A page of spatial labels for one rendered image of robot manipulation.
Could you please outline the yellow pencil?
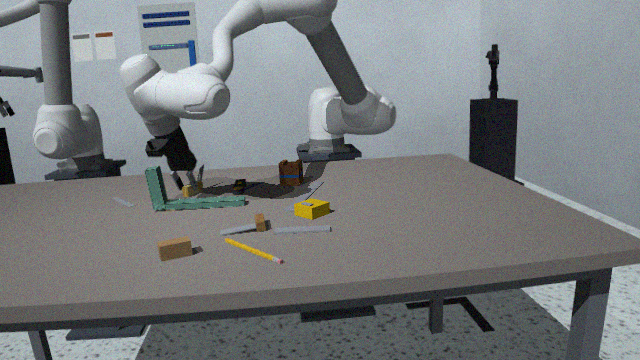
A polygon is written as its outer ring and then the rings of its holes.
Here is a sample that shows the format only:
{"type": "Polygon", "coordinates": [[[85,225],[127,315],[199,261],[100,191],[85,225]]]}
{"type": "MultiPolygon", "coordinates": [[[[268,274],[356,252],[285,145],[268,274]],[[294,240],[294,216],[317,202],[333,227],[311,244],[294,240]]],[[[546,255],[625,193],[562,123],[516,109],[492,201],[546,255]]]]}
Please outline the yellow pencil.
{"type": "Polygon", "coordinates": [[[244,250],[246,250],[246,251],[249,251],[249,252],[251,252],[251,253],[254,253],[254,254],[256,254],[256,255],[259,255],[259,256],[261,256],[261,257],[264,257],[264,258],[266,258],[266,259],[269,259],[269,260],[271,260],[271,261],[274,261],[274,262],[276,262],[276,263],[279,263],[279,264],[282,264],[282,263],[283,263],[283,260],[282,260],[282,259],[280,259],[280,258],[277,258],[277,257],[272,256],[272,255],[270,255],[270,254],[264,253],[264,252],[262,252],[262,251],[259,251],[259,250],[257,250],[257,249],[254,249],[254,248],[252,248],[252,247],[246,246],[246,245],[244,245],[244,244],[241,244],[241,243],[236,242],[236,241],[234,241],[234,240],[231,240],[231,239],[229,239],[229,238],[226,238],[226,239],[225,239],[225,242],[227,242],[227,243],[229,243],[229,244],[232,244],[232,245],[234,245],[234,246],[236,246],[236,247],[239,247],[239,248],[241,248],[241,249],[244,249],[244,250]]]}

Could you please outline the green angled bar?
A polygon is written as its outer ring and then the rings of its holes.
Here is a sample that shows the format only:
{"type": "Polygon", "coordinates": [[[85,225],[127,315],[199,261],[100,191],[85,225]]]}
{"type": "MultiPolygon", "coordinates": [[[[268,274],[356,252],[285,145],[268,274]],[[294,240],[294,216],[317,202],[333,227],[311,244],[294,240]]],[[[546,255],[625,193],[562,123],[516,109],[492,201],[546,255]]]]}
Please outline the green angled bar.
{"type": "Polygon", "coordinates": [[[245,196],[168,199],[160,166],[144,170],[153,210],[245,206],[245,196]]]}

